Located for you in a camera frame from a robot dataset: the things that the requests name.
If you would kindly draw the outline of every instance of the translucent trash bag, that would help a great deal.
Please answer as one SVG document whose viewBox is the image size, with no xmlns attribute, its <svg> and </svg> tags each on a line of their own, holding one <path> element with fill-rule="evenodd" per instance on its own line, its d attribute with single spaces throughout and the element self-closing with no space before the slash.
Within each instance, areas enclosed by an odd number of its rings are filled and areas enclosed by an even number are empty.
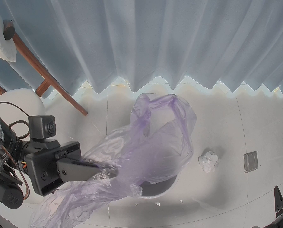
<svg viewBox="0 0 283 228">
<path fill-rule="evenodd" d="M 132 108 L 131 123 L 112 131 L 81 159 L 96 163 L 102 173 L 67 183 L 45 197 L 30 227 L 72 228 L 110 201 L 141 196 L 139 185 L 144 181 L 154 184 L 176 176 L 192 157 L 190 136 L 196 119 L 183 98 L 141 94 Z M 105 178 L 111 168 L 118 175 Z"/>
</svg>

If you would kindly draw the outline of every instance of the metal drain cover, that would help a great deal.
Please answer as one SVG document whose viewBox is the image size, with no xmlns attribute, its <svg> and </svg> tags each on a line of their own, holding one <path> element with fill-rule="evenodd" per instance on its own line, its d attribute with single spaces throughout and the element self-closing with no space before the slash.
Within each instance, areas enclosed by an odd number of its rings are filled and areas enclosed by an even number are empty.
<svg viewBox="0 0 283 228">
<path fill-rule="evenodd" d="M 244 154 L 244 167 L 245 173 L 254 171 L 258 168 L 258 156 L 256 151 Z"/>
</svg>

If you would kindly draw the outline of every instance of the light under curtain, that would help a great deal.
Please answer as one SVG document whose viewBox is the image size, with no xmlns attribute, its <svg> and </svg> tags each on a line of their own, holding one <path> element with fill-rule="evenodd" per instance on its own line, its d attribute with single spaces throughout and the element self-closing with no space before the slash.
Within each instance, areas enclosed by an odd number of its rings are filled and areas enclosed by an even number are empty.
<svg viewBox="0 0 283 228">
<path fill-rule="evenodd" d="M 72 95 L 85 80 L 100 93 L 120 76 L 135 92 L 186 75 L 283 92 L 283 0 L 0 0 L 0 14 Z M 6 90 L 42 81 L 19 53 L 0 59 Z"/>
</svg>

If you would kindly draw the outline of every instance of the tile floor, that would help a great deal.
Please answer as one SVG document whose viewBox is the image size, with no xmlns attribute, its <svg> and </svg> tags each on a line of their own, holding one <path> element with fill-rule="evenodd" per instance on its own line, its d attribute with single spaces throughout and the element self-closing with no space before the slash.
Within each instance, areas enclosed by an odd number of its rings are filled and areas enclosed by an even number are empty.
<svg viewBox="0 0 283 228">
<path fill-rule="evenodd" d="M 86 82 L 75 98 L 88 110 L 83 116 L 59 94 L 44 99 L 47 115 L 56 117 L 60 143 L 77 140 L 86 152 L 111 130 L 129 123 L 132 105 L 143 92 L 184 97 L 197 115 L 192 134 L 194 155 L 182 170 L 176 186 L 152 200 L 124 198 L 95 211 L 78 228 L 99 227 L 263 227 L 274 220 L 273 188 L 283 195 L 283 95 L 265 86 L 253 92 L 242 84 L 231 93 L 222 83 L 206 89 L 186 77 L 175 90 L 155 78 L 133 93 L 121 78 L 96 94 Z M 212 150 L 220 162 L 215 172 L 204 173 L 197 158 Z M 243 155 L 258 151 L 259 168 L 244 173 Z M 30 216 L 35 204 L 25 203 L 11 215 L 18 227 L 20 210 Z"/>
</svg>

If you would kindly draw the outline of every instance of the white crumpled trash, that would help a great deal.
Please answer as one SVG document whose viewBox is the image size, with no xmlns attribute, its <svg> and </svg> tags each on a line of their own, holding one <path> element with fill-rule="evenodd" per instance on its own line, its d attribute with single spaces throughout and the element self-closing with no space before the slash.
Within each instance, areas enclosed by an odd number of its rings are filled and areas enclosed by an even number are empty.
<svg viewBox="0 0 283 228">
<path fill-rule="evenodd" d="M 213 151 L 209 151 L 199 157 L 199 164 L 202 167 L 203 171 L 208 173 L 211 171 L 215 171 L 215 167 L 217 166 L 218 160 L 218 156 Z"/>
</svg>

